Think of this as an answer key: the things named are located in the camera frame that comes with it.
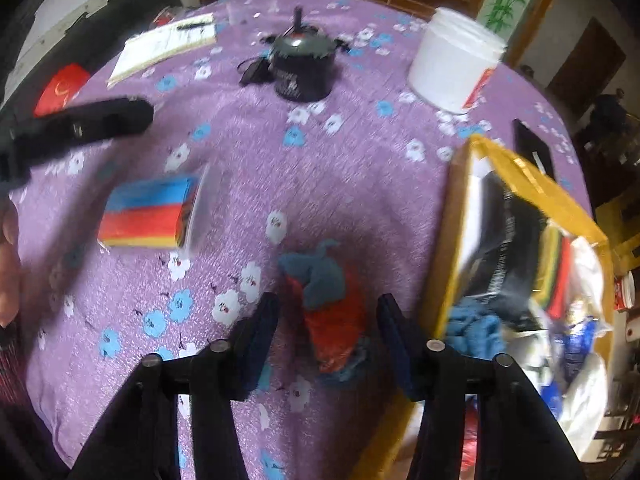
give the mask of black phone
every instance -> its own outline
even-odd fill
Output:
[[[516,153],[522,155],[537,167],[540,173],[546,174],[552,180],[556,180],[551,150],[548,144],[518,119],[513,121],[513,130]]]

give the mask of red label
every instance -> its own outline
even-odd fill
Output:
[[[480,91],[482,90],[482,88],[484,88],[484,85],[488,83],[489,78],[493,75],[494,72],[495,72],[495,68],[487,68],[484,71],[484,73],[482,74],[482,77],[480,78],[480,81],[478,81],[478,84],[476,85],[476,87],[471,91],[471,95],[469,96],[469,99],[467,99],[466,103],[462,105],[463,108],[471,108],[473,106],[473,104],[480,97]]]

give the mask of black bag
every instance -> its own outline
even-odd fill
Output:
[[[537,330],[529,298],[545,218],[494,172],[482,180],[481,223],[480,245],[464,274],[462,296],[483,304],[516,330]]]

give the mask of person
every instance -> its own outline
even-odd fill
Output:
[[[589,124],[576,135],[580,148],[590,152],[607,137],[619,137],[624,133],[626,110],[621,104],[624,97],[625,91],[622,88],[616,89],[615,94],[602,94],[596,97]]]
[[[68,468],[53,449],[24,383],[18,236],[18,211],[5,196],[0,199],[0,470],[12,480],[61,479]]]

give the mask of bolt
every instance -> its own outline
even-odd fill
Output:
[[[505,368],[513,364],[513,358],[507,354],[498,354],[495,360],[500,366],[504,366]]]
[[[442,352],[446,345],[439,339],[429,339],[427,341],[427,348],[432,352]]]
[[[148,354],[142,358],[142,365],[147,368],[158,366],[162,362],[162,358],[158,354]]]
[[[229,341],[226,339],[218,339],[209,345],[209,349],[216,354],[220,354],[222,352],[226,352],[231,348]]]

